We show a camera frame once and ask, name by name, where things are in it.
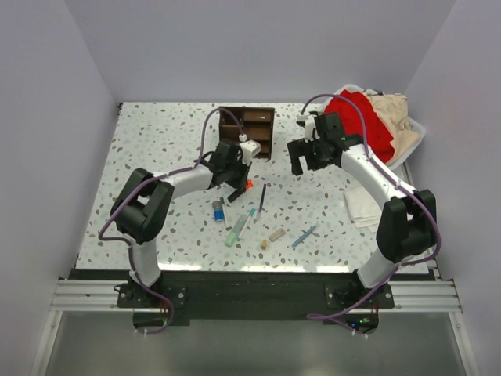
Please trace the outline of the blue pen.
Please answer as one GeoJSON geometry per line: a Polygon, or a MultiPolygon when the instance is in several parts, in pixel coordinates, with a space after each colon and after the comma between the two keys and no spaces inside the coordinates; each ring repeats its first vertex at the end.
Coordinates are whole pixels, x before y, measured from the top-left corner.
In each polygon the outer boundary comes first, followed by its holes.
{"type": "Polygon", "coordinates": [[[301,244],[307,237],[309,237],[310,235],[312,235],[314,233],[314,231],[316,230],[316,228],[318,227],[318,223],[316,223],[315,225],[311,226],[307,231],[305,231],[302,235],[299,236],[298,239],[296,239],[291,247],[292,248],[295,248],[297,247],[299,244],[301,244]]]}

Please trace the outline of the white folded towel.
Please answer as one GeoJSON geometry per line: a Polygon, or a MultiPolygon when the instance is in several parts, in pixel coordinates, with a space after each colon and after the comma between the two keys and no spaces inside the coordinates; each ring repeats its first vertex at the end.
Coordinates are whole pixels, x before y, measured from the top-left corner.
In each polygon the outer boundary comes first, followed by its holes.
{"type": "Polygon", "coordinates": [[[348,214],[358,229],[377,232],[382,210],[363,186],[344,192],[348,214]]]}

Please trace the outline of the beige cloth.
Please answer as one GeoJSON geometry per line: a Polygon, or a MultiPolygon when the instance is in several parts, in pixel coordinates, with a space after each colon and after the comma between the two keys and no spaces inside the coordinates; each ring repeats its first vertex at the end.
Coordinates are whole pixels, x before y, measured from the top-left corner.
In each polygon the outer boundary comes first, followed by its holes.
{"type": "Polygon", "coordinates": [[[392,137],[390,145],[393,148],[393,155],[385,164],[387,166],[395,164],[404,153],[410,152],[420,141],[419,134],[410,126],[407,97],[400,93],[378,94],[372,89],[366,90],[364,95],[392,137]]]}

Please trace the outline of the blue glue stick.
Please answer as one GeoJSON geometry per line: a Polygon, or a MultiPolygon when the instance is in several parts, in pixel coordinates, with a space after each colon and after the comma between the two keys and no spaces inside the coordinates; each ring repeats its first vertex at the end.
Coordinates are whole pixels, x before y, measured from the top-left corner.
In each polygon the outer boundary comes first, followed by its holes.
{"type": "Polygon", "coordinates": [[[214,220],[216,222],[223,222],[225,220],[225,215],[223,212],[223,207],[221,201],[213,201],[212,208],[214,211],[214,220]]]}

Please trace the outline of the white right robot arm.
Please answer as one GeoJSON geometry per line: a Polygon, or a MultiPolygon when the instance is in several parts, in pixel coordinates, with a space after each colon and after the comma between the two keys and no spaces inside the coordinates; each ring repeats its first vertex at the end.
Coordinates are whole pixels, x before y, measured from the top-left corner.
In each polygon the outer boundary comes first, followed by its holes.
{"type": "Polygon", "coordinates": [[[292,173],[335,165],[355,177],[381,210],[377,249],[348,289],[351,303],[365,308],[377,297],[375,287],[400,265],[412,265],[413,257],[438,245],[435,197],[401,181],[370,149],[367,135],[347,134],[337,114],[300,114],[297,124],[304,135],[287,144],[292,173]]]}

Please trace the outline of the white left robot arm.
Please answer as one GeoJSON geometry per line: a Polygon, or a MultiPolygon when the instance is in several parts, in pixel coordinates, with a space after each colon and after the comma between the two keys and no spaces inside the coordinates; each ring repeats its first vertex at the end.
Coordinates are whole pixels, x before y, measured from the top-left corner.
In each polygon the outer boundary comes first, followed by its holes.
{"type": "Polygon", "coordinates": [[[161,275],[156,238],[164,227],[171,201],[227,184],[234,189],[227,201],[233,202],[246,192],[252,159],[260,151],[260,144],[253,140],[239,144],[221,141],[193,167],[169,173],[152,173],[144,168],[132,172],[99,239],[128,245],[129,275],[138,284],[134,296],[143,306],[154,307],[162,298],[162,288],[156,284],[161,275]]]}

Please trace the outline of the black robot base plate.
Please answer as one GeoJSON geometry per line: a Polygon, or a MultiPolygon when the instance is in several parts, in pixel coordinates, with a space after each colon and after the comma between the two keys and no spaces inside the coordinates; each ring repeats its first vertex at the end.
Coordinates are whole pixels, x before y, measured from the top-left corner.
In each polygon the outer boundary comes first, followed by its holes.
{"type": "Polygon", "coordinates": [[[395,287],[384,284],[372,295],[357,291],[347,273],[256,273],[164,271],[143,289],[126,271],[74,269],[70,280],[113,283],[120,309],[135,309],[135,328],[192,320],[304,320],[309,313],[329,316],[367,297],[360,306],[368,319],[348,320],[354,329],[377,328],[378,309],[397,305],[395,287]]]}

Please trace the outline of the white green-capped pen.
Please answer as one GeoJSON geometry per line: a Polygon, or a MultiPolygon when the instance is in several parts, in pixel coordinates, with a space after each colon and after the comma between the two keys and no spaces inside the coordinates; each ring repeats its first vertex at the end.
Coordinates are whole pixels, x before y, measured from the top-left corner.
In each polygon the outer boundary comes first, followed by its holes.
{"type": "Polygon", "coordinates": [[[224,215],[225,228],[228,229],[228,228],[230,228],[230,225],[229,225],[229,217],[228,217],[228,214],[227,214],[226,204],[225,204],[224,197],[220,197],[220,202],[221,202],[221,205],[222,205],[222,212],[223,212],[223,215],[224,215]]]}

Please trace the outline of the white teal-capped pen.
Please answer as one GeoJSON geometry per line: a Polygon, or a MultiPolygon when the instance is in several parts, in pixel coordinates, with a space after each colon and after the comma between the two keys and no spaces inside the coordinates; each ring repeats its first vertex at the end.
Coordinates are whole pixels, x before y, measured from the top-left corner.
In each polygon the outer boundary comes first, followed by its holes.
{"type": "Polygon", "coordinates": [[[250,210],[249,215],[247,216],[247,219],[246,219],[245,223],[243,224],[243,228],[240,231],[239,236],[237,237],[238,241],[241,241],[243,239],[243,235],[245,234],[245,231],[246,231],[247,227],[250,225],[250,223],[251,223],[251,221],[252,221],[252,219],[254,217],[255,212],[256,212],[255,208],[252,208],[250,210]]]}

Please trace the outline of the brown wooden desk organizer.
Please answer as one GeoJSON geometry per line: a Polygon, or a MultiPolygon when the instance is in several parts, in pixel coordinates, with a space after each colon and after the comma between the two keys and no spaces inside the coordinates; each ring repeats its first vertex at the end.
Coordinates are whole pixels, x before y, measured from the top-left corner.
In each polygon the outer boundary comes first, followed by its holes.
{"type": "Polygon", "coordinates": [[[258,158],[270,160],[273,146],[273,129],[275,109],[273,107],[233,107],[224,106],[232,116],[226,112],[220,113],[218,130],[219,139],[237,142],[241,124],[248,139],[258,142],[261,151],[258,158]]]}

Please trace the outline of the aluminium rail frame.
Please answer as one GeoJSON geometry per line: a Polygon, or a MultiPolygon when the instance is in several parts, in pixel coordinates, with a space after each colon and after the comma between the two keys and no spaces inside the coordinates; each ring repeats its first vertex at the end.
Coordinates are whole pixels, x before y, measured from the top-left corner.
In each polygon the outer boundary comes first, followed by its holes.
{"type": "MultiPolygon", "coordinates": [[[[164,271],[347,273],[337,254],[235,251],[228,258],[175,264],[164,271]]],[[[348,326],[368,309],[335,321],[192,320],[162,333],[135,328],[113,283],[62,278],[35,359],[35,375],[478,375],[456,284],[438,264],[407,267],[390,285],[393,309],[377,328],[348,326]]]]}

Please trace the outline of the white plastic laundry basket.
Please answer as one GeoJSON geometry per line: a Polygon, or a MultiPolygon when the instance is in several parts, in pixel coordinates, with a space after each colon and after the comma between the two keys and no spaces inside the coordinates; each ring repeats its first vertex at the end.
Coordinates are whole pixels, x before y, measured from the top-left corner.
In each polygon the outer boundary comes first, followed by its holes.
{"type": "Polygon", "coordinates": [[[361,135],[365,124],[370,148],[391,170],[404,163],[422,141],[425,131],[409,117],[405,95],[356,85],[346,85],[336,94],[337,99],[329,98],[317,109],[338,114],[348,135],[361,135]]]}

